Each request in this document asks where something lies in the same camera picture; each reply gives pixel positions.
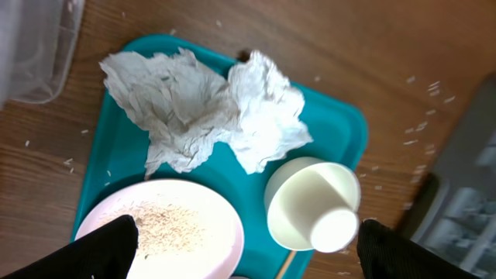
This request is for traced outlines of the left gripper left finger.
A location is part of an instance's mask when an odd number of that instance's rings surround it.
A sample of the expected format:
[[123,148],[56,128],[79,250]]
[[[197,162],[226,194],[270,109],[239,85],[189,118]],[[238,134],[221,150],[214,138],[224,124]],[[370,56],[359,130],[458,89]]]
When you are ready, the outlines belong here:
[[4,279],[126,279],[138,247],[132,216],[122,215]]

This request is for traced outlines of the white napkin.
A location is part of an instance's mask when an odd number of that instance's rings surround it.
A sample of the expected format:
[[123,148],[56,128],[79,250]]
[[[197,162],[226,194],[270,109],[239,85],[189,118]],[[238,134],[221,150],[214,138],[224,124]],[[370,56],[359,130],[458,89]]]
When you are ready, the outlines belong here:
[[299,119],[305,106],[275,62],[259,50],[230,68],[229,91],[239,108],[238,128],[228,144],[247,174],[261,173],[271,161],[313,141]]
[[121,52],[106,57],[100,67],[110,96],[149,133],[147,176],[162,164],[178,173],[192,171],[238,127],[239,107],[228,81],[190,50],[151,58]]

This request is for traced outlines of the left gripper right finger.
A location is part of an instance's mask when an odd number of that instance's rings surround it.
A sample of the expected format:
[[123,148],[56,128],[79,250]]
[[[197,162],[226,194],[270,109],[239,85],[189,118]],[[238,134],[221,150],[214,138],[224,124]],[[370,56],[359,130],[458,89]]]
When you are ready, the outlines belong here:
[[356,251],[365,279],[477,279],[373,219],[360,224]]

